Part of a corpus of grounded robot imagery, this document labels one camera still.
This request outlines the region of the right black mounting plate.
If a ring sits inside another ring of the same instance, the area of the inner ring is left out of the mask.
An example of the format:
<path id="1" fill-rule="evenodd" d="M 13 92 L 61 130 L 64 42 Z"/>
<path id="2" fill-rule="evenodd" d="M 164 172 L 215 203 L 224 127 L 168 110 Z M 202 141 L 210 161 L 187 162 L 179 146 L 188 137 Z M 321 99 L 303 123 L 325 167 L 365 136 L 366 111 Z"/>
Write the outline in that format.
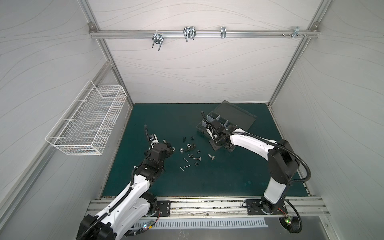
<path id="1" fill-rule="evenodd" d="M 248 215 L 286 215 L 288 213 L 283 199 L 279 199 L 276 204 L 271 204 L 264 199 L 247 199 L 242 203 Z"/>

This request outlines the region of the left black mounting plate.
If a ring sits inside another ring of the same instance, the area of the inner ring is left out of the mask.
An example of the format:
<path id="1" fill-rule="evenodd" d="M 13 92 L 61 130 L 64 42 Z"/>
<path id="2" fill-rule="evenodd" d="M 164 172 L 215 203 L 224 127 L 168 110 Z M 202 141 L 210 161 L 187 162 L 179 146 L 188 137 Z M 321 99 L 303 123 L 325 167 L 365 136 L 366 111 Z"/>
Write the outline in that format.
<path id="1" fill-rule="evenodd" d="M 169 217 L 171 214 L 171 201 L 155 201 L 150 203 L 146 217 Z"/>

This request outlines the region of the horizontal aluminium top rail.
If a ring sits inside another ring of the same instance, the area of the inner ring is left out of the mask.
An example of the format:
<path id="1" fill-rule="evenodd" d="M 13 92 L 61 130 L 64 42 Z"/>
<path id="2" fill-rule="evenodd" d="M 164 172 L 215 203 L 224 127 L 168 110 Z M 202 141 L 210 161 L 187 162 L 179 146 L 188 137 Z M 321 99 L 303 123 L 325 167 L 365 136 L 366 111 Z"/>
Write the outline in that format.
<path id="1" fill-rule="evenodd" d="M 284 38 L 282 34 L 290 34 L 293 30 L 227 30 L 225 39 L 253 39 L 253 38 Z M 308 38 L 317 38 L 321 32 L 300 30 L 302 34 L 309 35 Z M 159 33 L 164 39 L 183 39 L 182 30 L 163 31 L 96 31 L 90 33 L 93 39 L 151 39 L 153 34 Z M 196 30 L 195 39 L 221 39 L 221 30 Z"/>

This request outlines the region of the black mounting plate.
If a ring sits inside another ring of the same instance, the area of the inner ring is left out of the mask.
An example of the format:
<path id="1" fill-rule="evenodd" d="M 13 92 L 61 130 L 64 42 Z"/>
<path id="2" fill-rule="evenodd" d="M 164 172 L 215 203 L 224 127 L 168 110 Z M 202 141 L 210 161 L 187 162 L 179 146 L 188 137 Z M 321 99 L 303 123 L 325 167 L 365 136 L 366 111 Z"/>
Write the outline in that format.
<path id="1" fill-rule="evenodd" d="M 150 203 L 146 217 L 169 217 L 171 214 L 171 201 L 155 201 Z"/>
<path id="2" fill-rule="evenodd" d="M 279 199 L 276 204 L 271 204 L 264 199 L 247 199 L 242 203 L 248 215 L 286 215 L 288 213 L 283 199 Z"/>

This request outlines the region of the middle metal U-bolt clamp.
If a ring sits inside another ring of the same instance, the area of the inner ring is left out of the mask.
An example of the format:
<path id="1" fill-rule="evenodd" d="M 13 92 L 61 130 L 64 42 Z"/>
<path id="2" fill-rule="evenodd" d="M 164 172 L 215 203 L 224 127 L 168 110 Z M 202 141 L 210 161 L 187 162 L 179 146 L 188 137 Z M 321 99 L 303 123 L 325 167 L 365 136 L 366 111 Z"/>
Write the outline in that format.
<path id="1" fill-rule="evenodd" d="M 196 33 L 196 28 L 195 27 L 186 27 L 183 29 L 183 35 L 184 35 L 184 38 L 186 40 L 186 42 L 188 42 L 189 40 L 194 40 L 197 33 Z"/>

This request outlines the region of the small metal bracket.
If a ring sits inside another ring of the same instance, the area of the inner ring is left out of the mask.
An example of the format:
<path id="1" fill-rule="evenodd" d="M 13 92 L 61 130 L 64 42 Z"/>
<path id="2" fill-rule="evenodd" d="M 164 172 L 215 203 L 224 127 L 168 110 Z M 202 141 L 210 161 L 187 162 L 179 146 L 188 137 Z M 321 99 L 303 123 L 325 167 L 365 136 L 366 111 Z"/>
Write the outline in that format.
<path id="1" fill-rule="evenodd" d="M 225 39 L 227 35 L 226 27 L 221 27 L 221 39 Z"/>

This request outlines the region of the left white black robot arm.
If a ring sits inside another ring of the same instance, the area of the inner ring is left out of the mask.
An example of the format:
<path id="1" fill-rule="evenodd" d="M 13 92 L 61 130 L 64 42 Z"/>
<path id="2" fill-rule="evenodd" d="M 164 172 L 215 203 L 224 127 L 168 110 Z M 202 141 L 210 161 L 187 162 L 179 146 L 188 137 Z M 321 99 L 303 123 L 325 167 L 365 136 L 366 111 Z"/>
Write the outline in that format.
<path id="1" fill-rule="evenodd" d="M 131 174 L 121 193 L 96 215 L 86 215 L 80 223 L 77 240 L 122 240 L 148 230 L 133 227 L 144 216 L 158 212 L 157 197 L 149 193 L 164 172 L 164 161 L 174 153 L 170 143 L 154 140 L 143 162 Z"/>

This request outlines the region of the left metal U-bolt clamp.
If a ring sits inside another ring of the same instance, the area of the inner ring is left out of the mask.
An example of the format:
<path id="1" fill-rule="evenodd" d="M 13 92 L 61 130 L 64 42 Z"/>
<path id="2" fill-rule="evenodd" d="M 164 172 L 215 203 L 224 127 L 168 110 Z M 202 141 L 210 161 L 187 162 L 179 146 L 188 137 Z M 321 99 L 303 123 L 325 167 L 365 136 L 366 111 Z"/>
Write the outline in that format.
<path id="1" fill-rule="evenodd" d="M 160 51 L 163 42 L 164 42 L 163 35 L 161 35 L 159 33 L 153 34 L 153 37 L 152 37 L 152 48 L 154 48 L 155 45 L 158 45 L 158 51 Z"/>

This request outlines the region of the clear plastic compartment organizer box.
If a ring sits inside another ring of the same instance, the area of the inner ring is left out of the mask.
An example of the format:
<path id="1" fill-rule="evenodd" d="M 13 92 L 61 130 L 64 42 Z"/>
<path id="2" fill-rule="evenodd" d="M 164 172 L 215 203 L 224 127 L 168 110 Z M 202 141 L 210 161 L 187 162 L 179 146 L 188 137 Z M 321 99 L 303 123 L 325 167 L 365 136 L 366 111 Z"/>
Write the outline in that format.
<path id="1" fill-rule="evenodd" d="M 257 116 L 234 104 L 229 103 L 228 101 L 223 101 L 221 104 L 219 104 L 218 107 L 216 107 L 206 116 L 206 119 L 210 123 L 216 120 L 228 130 L 230 130 L 230 126 L 233 125 L 243 129 L 244 131 L 248 131 L 257 119 Z M 232 144 L 228 143 L 221 146 L 216 145 L 211 140 L 209 133 L 207 133 L 206 127 L 207 124 L 205 120 L 202 119 L 201 122 L 196 126 L 196 129 L 198 132 L 202 133 L 204 136 L 210 139 L 210 145 L 215 151 L 219 150 L 221 147 L 224 147 L 229 153 L 234 151 L 236 146 Z"/>

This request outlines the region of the green table mat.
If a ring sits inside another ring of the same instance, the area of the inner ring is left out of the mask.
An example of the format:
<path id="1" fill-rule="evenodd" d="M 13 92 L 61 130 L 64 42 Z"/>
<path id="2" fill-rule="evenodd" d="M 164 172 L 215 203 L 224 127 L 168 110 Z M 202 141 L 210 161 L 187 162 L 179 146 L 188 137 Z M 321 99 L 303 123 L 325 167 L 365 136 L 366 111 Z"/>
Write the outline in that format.
<path id="1" fill-rule="evenodd" d="M 209 139 L 197 131 L 201 112 L 210 113 L 216 104 L 136 104 L 127 123 L 103 196 L 118 195 L 130 182 L 132 170 L 145 158 L 146 134 L 175 147 L 165 160 L 165 172 L 150 192 L 163 197 L 261 196 L 270 180 L 268 162 L 244 148 L 214 151 Z M 186 152 L 187 144 L 195 143 Z M 214 160 L 207 155 L 215 156 Z"/>

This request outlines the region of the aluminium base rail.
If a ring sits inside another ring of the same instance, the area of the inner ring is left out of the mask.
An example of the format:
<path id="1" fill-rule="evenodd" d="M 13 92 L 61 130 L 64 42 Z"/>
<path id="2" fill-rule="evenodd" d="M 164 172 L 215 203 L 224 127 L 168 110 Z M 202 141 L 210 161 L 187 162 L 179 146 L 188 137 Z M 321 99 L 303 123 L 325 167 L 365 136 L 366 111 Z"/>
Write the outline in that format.
<path id="1" fill-rule="evenodd" d="M 247 199 L 258 196 L 231 197 L 158 197 L 159 201 L 169 201 L 171 219 L 191 218 L 251 218 L 246 208 Z M 321 197 L 286 198 L 303 217 L 330 216 Z"/>

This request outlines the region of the metal u-bolt clamp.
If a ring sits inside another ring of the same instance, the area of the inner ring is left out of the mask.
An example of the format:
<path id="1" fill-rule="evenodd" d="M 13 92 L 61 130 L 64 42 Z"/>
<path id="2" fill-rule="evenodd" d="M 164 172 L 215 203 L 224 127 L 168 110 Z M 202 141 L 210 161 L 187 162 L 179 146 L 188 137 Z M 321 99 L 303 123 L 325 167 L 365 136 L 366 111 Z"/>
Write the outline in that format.
<path id="1" fill-rule="evenodd" d="M 159 33 L 153 34 L 153 37 L 152 37 L 152 48 L 154 48 L 155 45 L 158 45 L 158 51 L 160 51 L 163 42 L 164 42 L 163 35 L 161 35 Z"/>
<path id="2" fill-rule="evenodd" d="M 186 42 L 188 42 L 189 40 L 194 40 L 197 33 L 196 33 L 196 28 L 195 27 L 186 27 L 183 29 L 183 35 L 184 35 L 184 38 L 186 40 Z"/>

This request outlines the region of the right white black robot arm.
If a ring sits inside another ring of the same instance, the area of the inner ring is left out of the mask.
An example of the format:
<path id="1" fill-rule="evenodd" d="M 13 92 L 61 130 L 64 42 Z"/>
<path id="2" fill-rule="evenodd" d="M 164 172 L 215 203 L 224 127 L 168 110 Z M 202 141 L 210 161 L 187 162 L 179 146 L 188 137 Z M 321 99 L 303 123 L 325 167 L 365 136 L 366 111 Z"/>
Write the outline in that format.
<path id="1" fill-rule="evenodd" d="M 293 183 L 305 183 L 312 173 L 308 164 L 296 154 L 290 143 L 268 140 L 251 134 L 236 125 L 223 125 L 218 120 L 209 120 L 204 112 L 202 126 L 210 138 L 214 150 L 242 147 L 261 157 L 269 166 L 270 180 L 257 207 L 266 215 L 271 215 L 278 208 L 278 203 L 285 197 Z"/>

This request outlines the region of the right metal bracket with bolts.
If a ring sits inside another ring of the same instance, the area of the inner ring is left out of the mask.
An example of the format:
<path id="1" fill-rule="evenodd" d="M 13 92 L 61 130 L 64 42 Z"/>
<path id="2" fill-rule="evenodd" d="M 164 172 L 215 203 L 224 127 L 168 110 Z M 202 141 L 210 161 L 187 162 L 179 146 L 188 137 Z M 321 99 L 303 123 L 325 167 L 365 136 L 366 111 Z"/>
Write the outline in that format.
<path id="1" fill-rule="evenodd" d="M 303 38 L 308 38 L 309 37 L 309 35 L 306 34 L 306 33 L 302 34 L 300 32 L 300 28 L 299 27 L 296 27 L 295 29 L 293 29 L 293 31 L 290 34 L 282 34 L 282 36 L 284 38 L 290 38 L 290 39 L 295 39 L 295 38 L 303 39 Z"/>

